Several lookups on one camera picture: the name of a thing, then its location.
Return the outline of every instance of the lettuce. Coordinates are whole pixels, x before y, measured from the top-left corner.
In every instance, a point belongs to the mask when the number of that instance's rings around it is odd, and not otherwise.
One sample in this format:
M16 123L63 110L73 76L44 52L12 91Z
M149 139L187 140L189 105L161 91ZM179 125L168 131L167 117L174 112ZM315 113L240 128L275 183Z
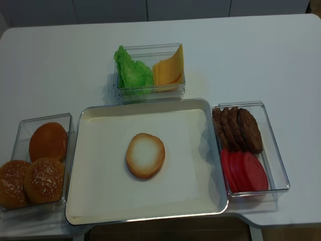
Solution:
M118 71L119 88L154 85L152 70L143 62L132 60L123 46L119 46L119 49L115 52L114 59ZM146 94L150 92L151 90L142 90L138 92L128 91L127 94Z

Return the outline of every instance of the brown patty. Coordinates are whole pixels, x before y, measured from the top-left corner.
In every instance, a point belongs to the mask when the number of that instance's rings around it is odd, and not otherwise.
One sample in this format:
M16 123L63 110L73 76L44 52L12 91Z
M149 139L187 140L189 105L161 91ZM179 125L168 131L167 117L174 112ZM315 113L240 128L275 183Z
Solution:
M238 124L238 118L237 118L237 112L238 112L238 107L233 107L229 110L229 124L230 128L233 133L233 137L236 141L236 143L239 145L242 151L246 152L247 151L247 146L245 144L245 141L242 137L242 134L239 130L239 124Z
M214 124L214 127L215 127L215 133L219 136L220 138L220 141L221 141L221 144L222 144L222 148L223 149L229 149L229 144L225 138L225 135L224 135L224 131L223 131L223 128L221 126L221 123L220 123L220 116L221 116L221 110L219 108L214 108L212 110L212 120L213 120L213 124Z
M225 107L223 109L221 116L220 116L220 123L222 125L226 140L229 143L230 151L232 151L232 152L240 151L241 148L236 143L236 141L233 137L232 130L229 125L229 109L228 109L228 107Z
M246 109L238 110L238 123L240 132L250 152L259 154L263 151L261 132L255 118Z

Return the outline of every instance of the white table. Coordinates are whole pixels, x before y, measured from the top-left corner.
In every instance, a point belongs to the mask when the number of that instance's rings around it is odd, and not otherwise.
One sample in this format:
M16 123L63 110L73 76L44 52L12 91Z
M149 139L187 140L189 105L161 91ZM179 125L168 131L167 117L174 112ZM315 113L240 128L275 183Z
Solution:
M0 41L0 160L19 122L112 104L119 45L183 43L186 94L265 103L291 188L277 203L230 205L253 226L321 223L321 21L313 15L16 28ZM78 235L57 213L7 223L1 237Z

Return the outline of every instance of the tomato slice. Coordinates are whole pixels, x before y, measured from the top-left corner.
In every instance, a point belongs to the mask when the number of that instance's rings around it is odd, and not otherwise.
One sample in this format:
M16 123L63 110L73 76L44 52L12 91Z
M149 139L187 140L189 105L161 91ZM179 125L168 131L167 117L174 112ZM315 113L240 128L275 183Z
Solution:
M252 153L246 152L241 164L246 176L248 177L252 191L268 190L269 184L264 168Z
M224 175L227 179L229 187L232 192L238 192L229 167L229 152L226 149L223 149L221 152L221 157Z
M237 182L239 183L239 191L240 192L249 192L252 191L249 179L241 165L243 159L244 159L244 153L243 152L236 152L233 156L232 165L234 166L235 175L237 178Z
M232 179L234 181L236 190L237 190L237 192L240 192L240 190L242 189L242 186L240 185L240 182L239 182L239 179L238 179L238 175L237 175L237 171L236 171L235 166L234 166L235 159L236 159L236 153L235 152L230 153L229 159L228 159L228 165L229 165L229 168L230 168L230 171L231 171L231 176L232 176Z

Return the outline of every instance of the clear plastic container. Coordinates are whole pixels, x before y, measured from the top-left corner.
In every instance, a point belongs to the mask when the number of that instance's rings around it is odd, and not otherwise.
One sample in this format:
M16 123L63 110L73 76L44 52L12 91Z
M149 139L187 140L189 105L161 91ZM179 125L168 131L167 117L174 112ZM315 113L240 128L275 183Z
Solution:
M286 175L286 171L282 162L282 158L277 147L272 127L269 118L266 113L265 106L260 101L255 102L239 102L239 103L225 103L219 104L221 110L225 107L232 108L237 106L238 108L247 109L256 119L259 130L262 136L263 152L256 155L260 163L262 164L265 173L267 175L269 188L267 191L256 192L238 192L231 191L227 179L225 178L226 187L231 201L239 201L244 199L246 202L274 202L290 188L290 183ZM216 135L219 154L221 156L222 146Z
M42 118L28 119L21 121L18 128L17 138L11 160L23 160L31 163L29 156L29 142L37 128L49 122L57 122L62 125L68 134L67 156L63 162L65 166L65 179L62 198L57 202L32 205L23 208L7 210L0 207L1 218L14 218L31 216L39 213L55 212L63 209L66 205L68 194L71 166L75 152L76 132L72 123L72 116L69 113L52 115Z
M133 60L144 62L149 68L160 62L171 58L179 48L180 44L162 44L124 47ZM183 72L183 81L180 84L169 84L161 86L142 86L135 88L118 87L118 71L115 64L114 89L116 99L120 104L152 102L157 100L180 100L185 92L185 75Z

